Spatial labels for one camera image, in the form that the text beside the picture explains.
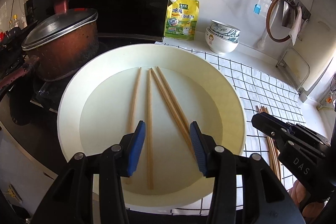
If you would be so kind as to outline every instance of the pot handle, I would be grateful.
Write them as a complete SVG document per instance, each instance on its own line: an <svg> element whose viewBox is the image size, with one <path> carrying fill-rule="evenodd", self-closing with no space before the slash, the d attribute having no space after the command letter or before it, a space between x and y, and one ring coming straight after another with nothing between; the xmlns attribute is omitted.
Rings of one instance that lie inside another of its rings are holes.
<svg viewBox="0 0 336 224"><path fill-rule="evenodd" d="M35 55L32 56L20 68L13 71L0 81L0 90L1 91L6 90L6 88L9 87L11 84L13 84L17 79L34 72L35 68L37 68L39 64L40 64L40 58ZM0 93L0 100L4 97L5 93L6 92Z"/></svg>
<svg viewBox="0 0 336 224"><path fill-rule="evenodd" d="M68 10L69 0L52 0L54 2L55 14L64 13Z"/></svg>

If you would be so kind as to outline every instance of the hanging towel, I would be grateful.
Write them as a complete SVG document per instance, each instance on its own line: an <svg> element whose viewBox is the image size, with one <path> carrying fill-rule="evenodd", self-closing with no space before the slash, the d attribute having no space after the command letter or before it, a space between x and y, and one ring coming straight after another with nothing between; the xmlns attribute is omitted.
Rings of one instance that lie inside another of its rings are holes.
<svg viewBox="0 0 336 224"><path fill-rule="evenodd" d="M297 34L300 32L301 19L302 19L302 10L301 7L299 7L297 9L297 16L293 23L292 29L289 31L289 36L292 38L293 46L295 45Z"/></svg>

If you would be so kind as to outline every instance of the bottle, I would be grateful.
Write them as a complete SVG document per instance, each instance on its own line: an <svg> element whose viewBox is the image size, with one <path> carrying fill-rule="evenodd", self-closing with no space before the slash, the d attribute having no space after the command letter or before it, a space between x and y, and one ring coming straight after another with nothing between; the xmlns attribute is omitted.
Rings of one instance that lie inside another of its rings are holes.
<svg viewBox="0 0 336 224"><path fill-rule="evenodd" d="M13 24L13 21L9 21L9 30L8 31L10 31L11 29L13 29L14 28L14 24Z"/></svg>
<svg viewBox="0 0 336 224"><path fill-rule="evenodd" d="M13 25L14 25L14 27L19 27L19 28L21 28L20 27L20 21L17 19L17 15L15 14L14 16L13 16Z"/></svg>
<svg viewBox="0 0 336 224"><path fill-rule="evenodd" d="M21 22L22 22L22 28L26 28L27 27L27 21L26 21L25 14L22 14Z"/></svg>

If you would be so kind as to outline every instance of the yellow pouch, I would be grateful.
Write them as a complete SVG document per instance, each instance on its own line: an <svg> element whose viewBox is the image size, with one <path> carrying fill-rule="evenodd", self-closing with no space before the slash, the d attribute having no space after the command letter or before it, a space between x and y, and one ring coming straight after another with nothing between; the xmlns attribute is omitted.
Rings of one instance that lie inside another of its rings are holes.
<svg viewBox="0 0 336 224"><path fill-rule="evenodd" d="M194 40L199 11L198 0L170 0L165 37Z"/></svg>

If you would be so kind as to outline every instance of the screw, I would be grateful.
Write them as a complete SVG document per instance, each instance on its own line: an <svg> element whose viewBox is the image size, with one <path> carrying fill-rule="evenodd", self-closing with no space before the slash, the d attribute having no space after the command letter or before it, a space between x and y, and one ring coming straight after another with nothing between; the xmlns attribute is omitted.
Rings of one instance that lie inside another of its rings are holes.
<svg viewBox="0 0 336 224"><path fill-rule="evenodd" d="M75 154L75 160L81 160L84 157L84 154L82 152L78 152Z"/></svg>
<svg viewBox="0 0 336 224"><path fill-rule="evenodd" d="M118 151L121 150L121 145L120 144L114 144L114 145L112 145L111 150L113 152L118 152Z"/></svg>
<svg viewBox="0 0 336 224"><path fill-rule="evenodd" d="M254 160L261 160L261 156L257 153L252 154L252 159Z"/></svg>
<svg viewBox="0 0 336 224"><path fill-rule="evenodd" d="M215 151L218 152L218 153L223 153L224 150L225 150L224 147L221 146L221 145L217 145L217 146L215 147Z"/></svg>

